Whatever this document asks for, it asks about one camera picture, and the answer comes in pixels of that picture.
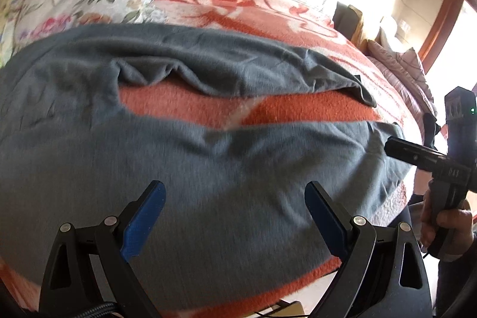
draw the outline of orange patterned blanket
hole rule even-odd
[[[396,122],[408,140],[420,142],[417,123],[398,92],[361,52],[332,28],[329,18],[304,5],[290,0],[155,0],[154,5],[165,12],[170,24],[230,29],[316,50],[359,75],[375,97],[377,107],[364,106],[342,91],[224,99],[204,96],[182,81],[170,78],[151,87],[121,89],[123,103],[136,114],[181,119],[223,129],[302,120]],[[389,223],[403,209],[412,190],[411,172],[372,221],[381,225]],[[161,313],[174,318],[244,316],[273,304],[338,265],[338,259],[333,258],[290,284],[246,300],[193,311]],[[1,262],[0,277],[23,307],[38,308],[39,286]]]

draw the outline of person's arm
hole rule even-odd
[[[428,247],[436,237],[436,229],[431,224],[432,209],[429,196],[430,193],[427,191],[424,195],[424,207],[421,214],[421,243],[425,247]],[[452,261],[439,262],[436,298],[436,312],[439,317],[454,302],[477,263],[477,239],[474,239],[472,232],[473,219],[467,201],[464,202],[463,209],[440,212],[436,221],[440,227],[456,230],[452,244],[446,252],[449,260]]]

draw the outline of silver screw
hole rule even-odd
[[[107,225],[108,227],[110,227],[111,225],[116,224],[117,221],[118,219],[116,217],[109,216],[104,220],[104,225]]]
[[[411,225],[408,223],[400,223],[399,227],[404,231],[404,232],[409,232],[411,230]]]
[[[65,223],[60,227],[60,231],[62,232],[68,232],[71,229],[71,224]]]
[[[353,222],[356,224],[356,225],[359,225],[359,226],[363,226],[364,224],[366,224],[366,219],[364,217],[361,217],[361,216],[356,216],[354,219],[353,219]]]

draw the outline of person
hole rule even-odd
[[[430,191],[427,190],[420,216],[420,241],[426,248],[436,237],[436,228],[431,222],[431,214]],[[436,313],[440,317],[454,302],[477,264],[477,238],[472,231],[473,217],[467,200],[464,201],[462,209],[443,210],[438,213],[436,223],[439,227],[456,230],[445,252],[445,260],[439,262]],[[475,317],[476,309],[477,295],[475,298],[466,299],[459,317]]]

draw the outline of wall socket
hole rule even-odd
[[[399,21],[399,27],[406,34],[409,33],[409,31],[411,30],[411,26],[409,26],[409,24],[406,21],[404,21],[404,19],[401,19],[401,21]]]

